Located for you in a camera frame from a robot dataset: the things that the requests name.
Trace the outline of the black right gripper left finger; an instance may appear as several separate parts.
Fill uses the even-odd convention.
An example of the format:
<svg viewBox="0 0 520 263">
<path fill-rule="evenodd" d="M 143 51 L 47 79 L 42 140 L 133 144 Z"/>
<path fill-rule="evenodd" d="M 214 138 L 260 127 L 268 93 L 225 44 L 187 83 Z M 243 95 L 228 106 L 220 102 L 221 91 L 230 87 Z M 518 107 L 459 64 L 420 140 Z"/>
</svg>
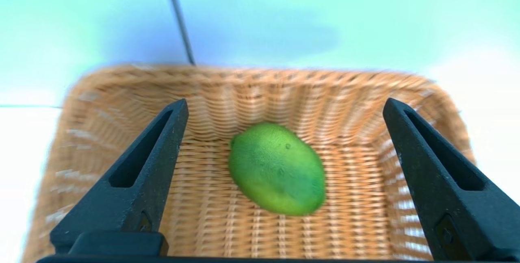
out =
<svg viewBox="0 0 520 263">
<path fill-rule="evenodd" d="M 158 231 L 189 118 L 167 105 L 50 233 L 59 253 L 88 232 Z"/>
</svg>

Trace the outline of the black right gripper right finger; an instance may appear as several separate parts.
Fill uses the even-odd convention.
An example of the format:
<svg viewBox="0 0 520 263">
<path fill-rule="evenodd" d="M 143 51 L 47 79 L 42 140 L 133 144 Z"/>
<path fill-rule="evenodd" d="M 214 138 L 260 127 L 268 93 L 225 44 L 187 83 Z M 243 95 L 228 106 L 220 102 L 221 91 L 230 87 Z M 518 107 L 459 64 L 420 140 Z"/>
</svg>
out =
<svg viewBox="0 0 520 263">
<path fill-rule="evenodd" d="M 436 261 L 517 261 L 520 208 L 407 104 L 383 117 Z"/>
</svg>

